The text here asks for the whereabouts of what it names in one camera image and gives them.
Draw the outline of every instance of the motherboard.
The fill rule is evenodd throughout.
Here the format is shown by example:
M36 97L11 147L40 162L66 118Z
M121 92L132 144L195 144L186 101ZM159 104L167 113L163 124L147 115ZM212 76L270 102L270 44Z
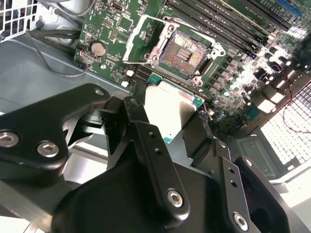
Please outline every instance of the motherboard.
M310 22L308 0L97 0L74 60L129 90L156 74L232 133L274 110L284 73L299 78Z

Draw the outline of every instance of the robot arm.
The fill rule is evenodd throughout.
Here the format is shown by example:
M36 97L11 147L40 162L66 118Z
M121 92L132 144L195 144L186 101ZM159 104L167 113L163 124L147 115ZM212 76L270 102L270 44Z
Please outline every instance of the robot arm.
M0 203L45 232L309 233L259 168L195 113L174 163L139 95L85 84L0 117ZM72 190L68 148L105 134L108 171Z

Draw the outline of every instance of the ventilation grille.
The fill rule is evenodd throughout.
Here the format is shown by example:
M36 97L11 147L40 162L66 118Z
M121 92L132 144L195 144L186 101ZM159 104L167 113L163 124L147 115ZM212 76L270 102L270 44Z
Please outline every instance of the ventilation grille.
M311 158L311 83L295 96L293 103L273 116L262 128L262 132L276 152L282 164L288 169L298 167Z
M37 0L0 0L0 42L35 28Z

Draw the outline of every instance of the red wire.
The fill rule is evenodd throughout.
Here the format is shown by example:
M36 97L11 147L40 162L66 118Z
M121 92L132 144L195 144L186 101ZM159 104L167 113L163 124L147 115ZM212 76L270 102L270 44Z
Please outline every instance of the red wire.
M290 127L287 123L286 123L286 120L285 120L285 112L286 110L288 109L288 107L293 103L293 91L292 91L292 87L291 87L291 82L285 72L285 70L283 70L283 73L284 73L284 76L285 76L285 82L287 83L287 86L288 86L288 90L290 92L290 95L291 95L291 98L290 100L288 101L288 103L286 104L285 106L285 109L284 109L284 112L283 112L283 122L284 122L284 125L291 131L295 132L295 133L311 133L310 131L297 131L297 130L294 130L292 127Z

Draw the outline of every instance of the blue connector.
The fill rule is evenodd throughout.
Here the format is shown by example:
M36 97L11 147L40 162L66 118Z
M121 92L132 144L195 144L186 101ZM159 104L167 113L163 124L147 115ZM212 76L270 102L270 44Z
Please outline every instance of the blue connector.
M286 0L277 0L277 2L284 7L286 10L288 10L289 12L291 12L292 14L294 14L297 17L301 17L302 13L300 11L298 11L295 7L293 7L292 5L290 5L288 2L286 2Z

